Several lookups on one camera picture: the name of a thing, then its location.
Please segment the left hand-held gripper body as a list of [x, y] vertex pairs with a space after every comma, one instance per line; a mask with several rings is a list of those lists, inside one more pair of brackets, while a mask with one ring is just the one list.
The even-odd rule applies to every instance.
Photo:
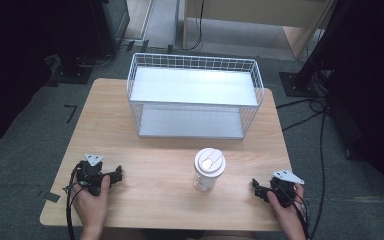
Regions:
[[103, 159], [101, 155], [86, 153], [85, 159], [77, 167], [77, 181], [85, 187], [92, 195], [99, 196], [101, 192], [102, 180], [105, 176], [110, 177], [110, 183], [114, 181], [113, 173], [102, 173]]

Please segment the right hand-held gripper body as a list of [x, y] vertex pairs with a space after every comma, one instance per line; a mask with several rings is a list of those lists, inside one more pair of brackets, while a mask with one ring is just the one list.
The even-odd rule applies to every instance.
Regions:
[[287, 169], [272, 173], [271, 190], [275, 193], [282, 207], [287, 208], [292, 204], [295, 199], [296, 184], [303, 185], [304, 180]]

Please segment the person's right hand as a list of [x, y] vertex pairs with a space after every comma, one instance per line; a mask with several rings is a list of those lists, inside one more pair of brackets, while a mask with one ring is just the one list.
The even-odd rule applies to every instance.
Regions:
[[267, 195], [269, 198], [269, 204], [272, 207], [274, 215], [276, 216], [284, 233], [300, 232], [305, 234], [297, 213], [298, 210], [301, 210], [301, 198], [304, 194], [304, 188], [300, 184], [296, 184], [295, 193], [297, 194], [296, 201], [294, 202], [294, 205], [290, 205], [288, 208], [284, 208], [280, 205], [276, 195], [273, 192], [269, 191]]

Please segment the person's left hand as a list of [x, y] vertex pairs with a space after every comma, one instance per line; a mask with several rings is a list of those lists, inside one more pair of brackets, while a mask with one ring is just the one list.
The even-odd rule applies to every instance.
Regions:
[[94, 196], [89, 191], [83, 190], [80, 185], [75, 185], [72, 188], [71, 197], [74, 209], [81, 220], [83, 229], [95, 229], [103, 232], [108, 215], [109, 189], [109, 176], [103, 178], [99, 196]]

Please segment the clear cup with white lid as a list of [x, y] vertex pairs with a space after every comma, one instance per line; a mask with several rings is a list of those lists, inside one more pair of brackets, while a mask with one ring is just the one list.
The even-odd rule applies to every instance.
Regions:
[[225, 168], [226, 159], [221, 150], [201, 149], [194, 160], [194, 187], [199, 191], [210, 191], [217, 179], [224, 173]]

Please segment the dark curtain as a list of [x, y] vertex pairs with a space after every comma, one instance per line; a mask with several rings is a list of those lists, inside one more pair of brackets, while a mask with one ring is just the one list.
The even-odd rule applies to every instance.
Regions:
[[310, 61], [331, 72], [349, 150], [384, 175], [384, 0], [337, 0]]
[[73, 66], [87, 0], [0, 0], [0, 138], [51, 77], [45, 58]]

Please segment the black cabinet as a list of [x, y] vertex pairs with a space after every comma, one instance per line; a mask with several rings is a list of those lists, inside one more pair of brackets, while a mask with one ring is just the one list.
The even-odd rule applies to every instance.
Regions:
[[114, 56], [124, 38], [130, 15], [127, 0], [90, 0], [93, 13], [93, 55]]

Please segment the light wooden desk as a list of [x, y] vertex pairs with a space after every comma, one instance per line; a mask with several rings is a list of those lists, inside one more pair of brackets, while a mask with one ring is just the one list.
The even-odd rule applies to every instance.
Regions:
[[183, 47], [187, 20], [203, 19], [282, 26], [295, 58], [317, 29], [329, 22], [337, 0], [184, 0]]

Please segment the black stand base plate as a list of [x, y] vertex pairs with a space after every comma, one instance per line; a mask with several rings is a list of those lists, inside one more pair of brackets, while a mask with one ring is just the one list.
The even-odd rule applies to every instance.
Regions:
[[305, 74], [280, 72], [279, 77], [288, 97], [316, 98], [319, 96], [312, 78]]

